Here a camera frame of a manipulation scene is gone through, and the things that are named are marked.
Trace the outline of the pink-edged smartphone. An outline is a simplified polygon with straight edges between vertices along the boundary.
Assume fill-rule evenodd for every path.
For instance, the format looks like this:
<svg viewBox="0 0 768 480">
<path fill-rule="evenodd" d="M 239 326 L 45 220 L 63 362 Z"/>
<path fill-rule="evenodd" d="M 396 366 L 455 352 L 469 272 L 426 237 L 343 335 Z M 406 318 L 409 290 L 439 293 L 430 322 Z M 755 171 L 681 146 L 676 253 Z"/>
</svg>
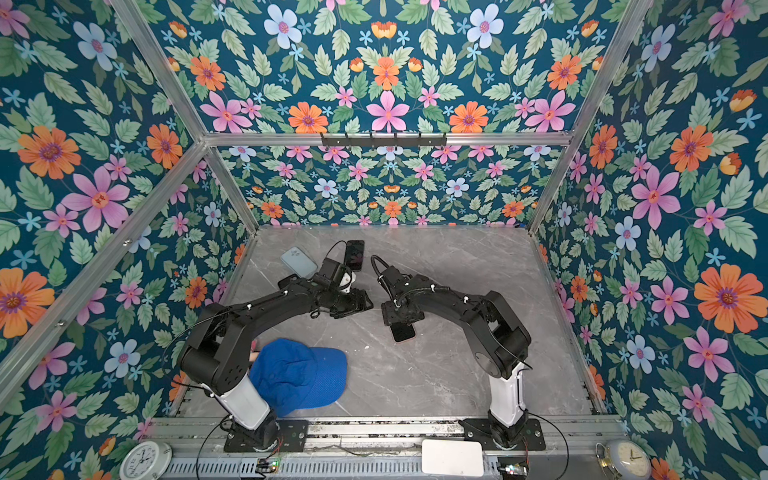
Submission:
<svg viewBox="0 0 768 480">
<path fill-rule="evenodd" d="M 390 326 L 390 330 L 396 343 L 405 342 L 415 337 L 415 329 L 412 324 L 397 322 Z"/>
</svg>

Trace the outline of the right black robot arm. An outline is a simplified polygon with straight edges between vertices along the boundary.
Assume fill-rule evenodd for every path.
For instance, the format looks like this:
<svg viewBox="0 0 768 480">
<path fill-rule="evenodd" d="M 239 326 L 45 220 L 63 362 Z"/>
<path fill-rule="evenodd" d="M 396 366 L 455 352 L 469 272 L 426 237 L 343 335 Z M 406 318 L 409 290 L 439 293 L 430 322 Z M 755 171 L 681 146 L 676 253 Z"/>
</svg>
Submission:
<svg viewBox="0 0 768 480">
<path fill-rule="evenodd" d="M 413 338 L 413 325 L 428 313 L 459 326 L 476 363 L 489 377 L 486 435 L 502 449 L 521 442 L 528 420 L 522 389 L 531 335 L 505 298 L 493 290 L 466 294 L 424 275 L 402 273 L 377 255 L 371 257 L 371 266 L 389 297 L 381 312 L 394 340 Z"/>
</svg>

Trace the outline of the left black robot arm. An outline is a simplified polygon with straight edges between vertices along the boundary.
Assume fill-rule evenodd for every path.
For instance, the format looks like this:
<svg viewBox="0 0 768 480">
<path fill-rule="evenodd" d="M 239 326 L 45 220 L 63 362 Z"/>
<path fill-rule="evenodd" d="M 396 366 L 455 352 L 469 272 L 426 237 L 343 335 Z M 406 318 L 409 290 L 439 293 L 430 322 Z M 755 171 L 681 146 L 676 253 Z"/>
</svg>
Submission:
<svg viewBox="0 0 768 480">
<path fill-rule="evenodd" d="M 231 306 L 212 303 L 189 334 L 178 365 L 189 379 L 210 393 L 232 421 L 255 431 L 272 408 L 249 380 L 252 340 L 304 314 L 326 313 L 340 319 L 373 308 L 367 292 L 355 288 L 355 273 L 326 258 L 311 278 L 296 274 L 278 282 L 278 290 Z"/>
</svg>

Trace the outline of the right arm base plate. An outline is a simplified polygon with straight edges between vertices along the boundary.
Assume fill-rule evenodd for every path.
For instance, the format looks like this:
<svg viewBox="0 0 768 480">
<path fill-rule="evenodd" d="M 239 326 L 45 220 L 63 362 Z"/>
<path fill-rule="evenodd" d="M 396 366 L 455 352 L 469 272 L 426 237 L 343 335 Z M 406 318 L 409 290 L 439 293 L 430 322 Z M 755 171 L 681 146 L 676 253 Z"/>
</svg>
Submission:
<svg viewBox="0 0 768 480">
<path fill-rule="evenodd" d="M 506 427 L 490 418 L 467 418 L 458 422 L 466 441 L 479 442 L 483 450 L 543 451 L 546 448 L 540 422 L 523 418 L 516 425 Z"/>
</svg>

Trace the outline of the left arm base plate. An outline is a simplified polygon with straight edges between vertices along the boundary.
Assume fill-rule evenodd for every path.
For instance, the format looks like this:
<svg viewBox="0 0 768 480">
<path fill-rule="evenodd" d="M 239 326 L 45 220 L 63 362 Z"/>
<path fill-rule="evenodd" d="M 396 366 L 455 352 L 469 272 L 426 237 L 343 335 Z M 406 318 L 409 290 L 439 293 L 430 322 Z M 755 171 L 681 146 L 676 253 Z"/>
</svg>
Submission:
<svg viewBox="0 0 768 480">
<path fill-rule="evenodd" d="M 302 452 L 308 438 L 309 423 L 304 420 L 266 420 L 249 430 L 233 420 L 226 420 L 223 450 L 226 453 Z"/>
</svg>

